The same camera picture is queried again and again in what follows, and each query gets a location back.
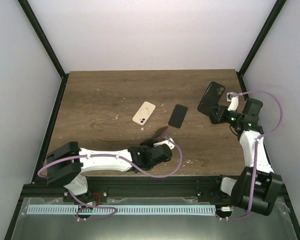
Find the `beige cased phone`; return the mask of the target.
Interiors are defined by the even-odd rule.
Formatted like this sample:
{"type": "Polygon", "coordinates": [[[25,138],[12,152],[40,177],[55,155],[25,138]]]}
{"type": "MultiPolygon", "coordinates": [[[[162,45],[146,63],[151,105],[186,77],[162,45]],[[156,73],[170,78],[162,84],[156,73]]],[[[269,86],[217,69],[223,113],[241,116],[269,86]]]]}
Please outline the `beige cased phone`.
{"type": "Polygon", "coordinates": [[[140,126],[143,126],[150,118],[156,106],[148,101],[145,101],[132,117],[132,121],[140,126]]]}

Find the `black cased phone front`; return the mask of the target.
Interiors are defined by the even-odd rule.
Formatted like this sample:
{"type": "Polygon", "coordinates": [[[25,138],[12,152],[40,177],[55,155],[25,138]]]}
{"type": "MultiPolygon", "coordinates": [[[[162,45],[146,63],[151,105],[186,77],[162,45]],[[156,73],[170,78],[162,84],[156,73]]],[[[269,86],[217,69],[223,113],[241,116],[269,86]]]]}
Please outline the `black cased phone front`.
{"type": "Polygon", "coordinates": [[[186,106],[176,104],[168,121],[168,125],[180,129],[187,114],[187,111],[188,108],[186,106]]]}

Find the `black cased phone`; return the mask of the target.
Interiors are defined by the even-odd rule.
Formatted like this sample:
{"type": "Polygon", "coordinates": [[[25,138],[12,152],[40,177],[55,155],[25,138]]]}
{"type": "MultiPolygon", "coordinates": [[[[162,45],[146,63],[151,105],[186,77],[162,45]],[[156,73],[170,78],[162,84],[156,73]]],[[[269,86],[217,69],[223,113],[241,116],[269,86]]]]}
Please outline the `black cased phone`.
{"type": "Polygon", "coordinates": [[[180,129],[187,114],[187,111],[188,108],[186,106],[176,104],[168,121],[168,125],[180,129]]]}
{"type": "Polygon", "coordinates": [[[152,138],[158,139],[158,140],[164,138],[165,135],[166,135],[166,132],[167,132],[168,128],[169,128],[168,126],[159,128],[159,129],[153,134],[152,138]]]}

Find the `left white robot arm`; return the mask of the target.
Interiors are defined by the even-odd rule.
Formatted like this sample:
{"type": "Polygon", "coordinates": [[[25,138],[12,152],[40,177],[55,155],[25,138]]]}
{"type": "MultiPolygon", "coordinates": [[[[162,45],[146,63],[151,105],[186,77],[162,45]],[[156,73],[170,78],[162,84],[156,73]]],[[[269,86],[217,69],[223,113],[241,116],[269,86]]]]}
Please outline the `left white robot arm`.
{"type": "Polygon", "coordinates": [[[93,171],[135,172],[150,171],[158,164],[172,159],[174,141],[170,137],[150,138],[140,146],[118,151],[97,151],[68,142],[47,155],[47,184],[65,187],[81,202],[87,202],[92,189],[84,173],[93,171]]]}

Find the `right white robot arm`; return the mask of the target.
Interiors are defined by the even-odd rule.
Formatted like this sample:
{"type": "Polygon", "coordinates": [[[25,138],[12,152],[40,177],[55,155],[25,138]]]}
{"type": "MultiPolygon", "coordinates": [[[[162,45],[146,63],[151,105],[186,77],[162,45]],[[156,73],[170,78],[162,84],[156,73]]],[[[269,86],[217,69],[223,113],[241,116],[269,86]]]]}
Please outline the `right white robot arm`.
{"type": "Polygon", "coordinates": [[[213,198],[219,202],[230,197],[231,204],[268,216],[275,205],[282,187],[282,177],[274,173],[265,145],[263,128],[258,124],[263,103],[247,98],[242,112],[234,108],[239,98],[233,97],[230,106],[209,107],[209,118],[213,124],[228,123],[237,134],[242,147],[245,167],[237,179],[223,176],[220,184],[212,188],[213,198]]]}

